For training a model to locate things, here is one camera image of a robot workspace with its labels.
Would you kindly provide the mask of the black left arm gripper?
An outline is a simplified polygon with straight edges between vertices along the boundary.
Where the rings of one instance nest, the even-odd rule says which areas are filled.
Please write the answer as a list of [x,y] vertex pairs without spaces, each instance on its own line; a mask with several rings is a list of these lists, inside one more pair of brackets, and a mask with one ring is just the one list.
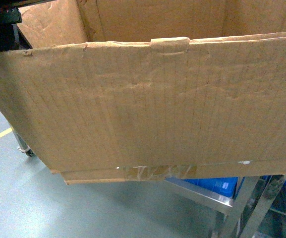
[[19,30],[21,7],[45,3],[44,0],[0,0],[0,52],[32,48]]

